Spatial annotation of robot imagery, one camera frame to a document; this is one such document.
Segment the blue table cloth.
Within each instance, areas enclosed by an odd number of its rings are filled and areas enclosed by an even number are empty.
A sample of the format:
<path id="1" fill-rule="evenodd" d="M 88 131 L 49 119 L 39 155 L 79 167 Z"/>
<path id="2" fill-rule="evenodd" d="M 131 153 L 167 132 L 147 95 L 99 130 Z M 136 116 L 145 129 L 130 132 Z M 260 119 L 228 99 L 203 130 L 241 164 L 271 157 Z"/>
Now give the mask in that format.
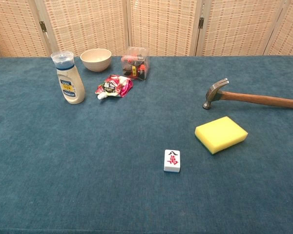
<path id="1" fill-rule="evenodd" d="M 126 97 L 95 90 L 122 72 L 75 64 L 85 100 L 63 97 L 51 58 L 0 58 L 0 234 L 293 234 L 293 109 L 202 108 L 209 87 L 293 99 L 293 56 L 152 57 Z M 195 128 L 248 132 L 211 154 Z M 179 173 L 164 171 L 179 150 Z"/>

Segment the yellow sponge with green base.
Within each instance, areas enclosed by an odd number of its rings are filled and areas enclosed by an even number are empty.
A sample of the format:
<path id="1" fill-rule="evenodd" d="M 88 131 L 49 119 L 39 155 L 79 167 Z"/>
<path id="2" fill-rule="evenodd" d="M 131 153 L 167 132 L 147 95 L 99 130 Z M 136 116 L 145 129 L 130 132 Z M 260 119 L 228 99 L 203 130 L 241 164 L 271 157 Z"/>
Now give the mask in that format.
<path id="1" fill-rule="evenodd" d="M 248 132 L 229 117 L 222 117 L 195 128 L 195 136 L 215 154 L 221 150 L 242 142 Z"/>

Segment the clear plastic box of clips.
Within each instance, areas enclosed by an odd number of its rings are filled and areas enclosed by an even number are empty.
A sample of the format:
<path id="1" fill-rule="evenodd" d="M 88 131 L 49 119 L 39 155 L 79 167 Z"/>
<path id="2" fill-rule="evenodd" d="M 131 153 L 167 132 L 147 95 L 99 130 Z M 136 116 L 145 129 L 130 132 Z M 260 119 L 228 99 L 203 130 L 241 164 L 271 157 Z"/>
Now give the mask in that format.
<path id="1" fill-rule="evenodd" d="M 128 47 L 121 57 L 123 75 L 131 79 L 146 80 L 149 69 L 149 49 Z"/>

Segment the red pink spout pouch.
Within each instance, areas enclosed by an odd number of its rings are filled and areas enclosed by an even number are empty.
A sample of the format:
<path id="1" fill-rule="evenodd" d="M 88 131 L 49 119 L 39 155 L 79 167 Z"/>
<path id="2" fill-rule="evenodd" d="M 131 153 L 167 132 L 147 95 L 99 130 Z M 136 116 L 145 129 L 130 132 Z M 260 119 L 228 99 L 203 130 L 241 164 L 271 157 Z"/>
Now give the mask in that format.
<path id="1" fill-rule="evenodd" d="M 98 85 L 95 94 L 98 99 L 107 97 L 125 97 L 133 87 L 133 81 L 124 76 L 110 75 L 103 83 Z"/>

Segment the white mahjong tile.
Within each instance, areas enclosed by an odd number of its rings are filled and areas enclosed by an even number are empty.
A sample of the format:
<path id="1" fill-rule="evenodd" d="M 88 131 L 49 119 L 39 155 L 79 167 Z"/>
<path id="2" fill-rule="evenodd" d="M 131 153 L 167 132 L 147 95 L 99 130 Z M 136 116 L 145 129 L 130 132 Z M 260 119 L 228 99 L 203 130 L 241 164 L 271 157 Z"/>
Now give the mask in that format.
<path id="1" fill-rule="evenodd" d="M 179 173 L 181 168 L 180 151 L 165 149 L 164 171 Z"/>

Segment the wooden handled claw hammer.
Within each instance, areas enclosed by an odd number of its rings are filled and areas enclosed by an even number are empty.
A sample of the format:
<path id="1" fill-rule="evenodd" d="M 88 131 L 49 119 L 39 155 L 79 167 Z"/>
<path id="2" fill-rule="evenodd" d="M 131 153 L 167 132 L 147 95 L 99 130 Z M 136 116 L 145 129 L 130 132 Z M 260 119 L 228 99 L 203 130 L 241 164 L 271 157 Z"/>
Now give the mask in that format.
<path id="1" fill-rule="evenodd" d="M 202 107 L 208 110 L 210 109 L 213 101 L 234 100 L 293 109 L 293 99 L 221 91 L 221 88 L 227 84 L 229 84 L 229 80 L 227 78 L 221 79 L 220 81 L 214 83 L 207 91 L 206 100 Z"/>

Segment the cream squeeze bottle blue label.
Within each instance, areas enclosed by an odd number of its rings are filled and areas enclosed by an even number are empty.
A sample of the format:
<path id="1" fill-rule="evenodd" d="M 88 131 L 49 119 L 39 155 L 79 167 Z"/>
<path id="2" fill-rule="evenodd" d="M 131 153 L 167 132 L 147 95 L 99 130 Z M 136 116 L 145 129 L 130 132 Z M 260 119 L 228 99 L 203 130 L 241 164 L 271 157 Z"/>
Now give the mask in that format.
<path id="1" fill-rule="evenodd" d="M 58 51 L 51 54 L 57 69 L 57 75 L 64 98 L 70 104 L 84 101 L 85 88 L 75 65 L 74 54 L 70 51 Z"/>

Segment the beige bowl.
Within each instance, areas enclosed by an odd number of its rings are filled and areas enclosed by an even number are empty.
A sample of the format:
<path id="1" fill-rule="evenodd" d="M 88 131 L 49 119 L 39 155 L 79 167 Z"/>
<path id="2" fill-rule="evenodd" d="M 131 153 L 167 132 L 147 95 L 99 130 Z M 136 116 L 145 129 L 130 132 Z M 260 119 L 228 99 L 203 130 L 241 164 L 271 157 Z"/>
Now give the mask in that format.
<path id="1" fill-rule="evenodd" d="M 83 52 L 80 59 L 88 70 L 102 72 L 111 64 L 112 53 L 103 48 L 90 49 Z"/>

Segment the woven bamboo folding screen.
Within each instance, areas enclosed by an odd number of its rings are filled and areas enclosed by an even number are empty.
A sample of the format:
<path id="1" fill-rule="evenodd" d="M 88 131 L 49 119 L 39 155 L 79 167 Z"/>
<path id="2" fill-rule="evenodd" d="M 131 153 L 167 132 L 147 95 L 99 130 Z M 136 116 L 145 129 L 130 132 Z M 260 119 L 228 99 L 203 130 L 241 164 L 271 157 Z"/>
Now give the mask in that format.
<path id="1" fill-rule="evenodd" d="M 293 0 L 0 0 L 0 57 L 293 55 Z"/>

